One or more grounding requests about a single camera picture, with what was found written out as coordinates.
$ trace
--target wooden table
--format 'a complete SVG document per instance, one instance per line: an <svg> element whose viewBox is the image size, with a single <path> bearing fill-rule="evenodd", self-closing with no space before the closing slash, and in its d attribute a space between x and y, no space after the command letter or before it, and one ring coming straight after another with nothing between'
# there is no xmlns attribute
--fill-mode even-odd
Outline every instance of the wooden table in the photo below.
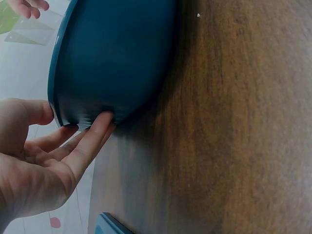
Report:
<svg viewBox="0 0 312 234"><path fill-rule="evenodd" d="M312 1L180 10L159 97L96 159L89 229L105 211L143 234L311 233Z"/></svg>

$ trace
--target skin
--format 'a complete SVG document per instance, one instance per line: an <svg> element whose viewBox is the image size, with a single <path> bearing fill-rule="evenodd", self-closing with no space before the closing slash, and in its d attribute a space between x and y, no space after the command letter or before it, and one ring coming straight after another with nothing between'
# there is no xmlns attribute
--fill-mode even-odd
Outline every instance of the skin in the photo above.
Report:
<svg viewBox="0 0 312 234"><path fill-rule="evenodd" d="M62 206L115 129L113 114L101 113L90 129L66 144L77 126L26 140L28 127L53 120L44 100L0 101L0 233L17 217Z"/></svg>
<svg viewBox="0 0 312 234"><path fill-rule="evenodd" d="M17 14L27 19L32 16L38 19L40 17L39 9L44 11L49 9L48 2L44 0L7 0L7 2Z"/></svg>

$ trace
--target plastic bowl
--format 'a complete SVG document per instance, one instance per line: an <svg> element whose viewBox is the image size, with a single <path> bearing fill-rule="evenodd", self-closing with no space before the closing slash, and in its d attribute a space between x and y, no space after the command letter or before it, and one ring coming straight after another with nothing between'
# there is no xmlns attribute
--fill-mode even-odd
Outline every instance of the plastic bowl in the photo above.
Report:
<svg viewBox="0 0 312 234"><path fill-rule="evenodd" d="M120 123L163 78L176 0L72 0L53 50L48 99L60 126L88 128L102 111Z"/></svg>

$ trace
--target bowl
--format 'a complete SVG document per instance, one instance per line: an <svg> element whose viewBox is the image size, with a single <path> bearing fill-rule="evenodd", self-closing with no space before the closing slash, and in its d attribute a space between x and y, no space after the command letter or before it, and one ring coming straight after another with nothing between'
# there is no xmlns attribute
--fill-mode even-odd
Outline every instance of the bowl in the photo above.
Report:
<svg viewBox="0 0 312 234"><path fill-rule="evenodd" d="M48 99L59 126L88 128L112 111L118 124L164 78L176 0L72 0L55 42Z"/></svg>

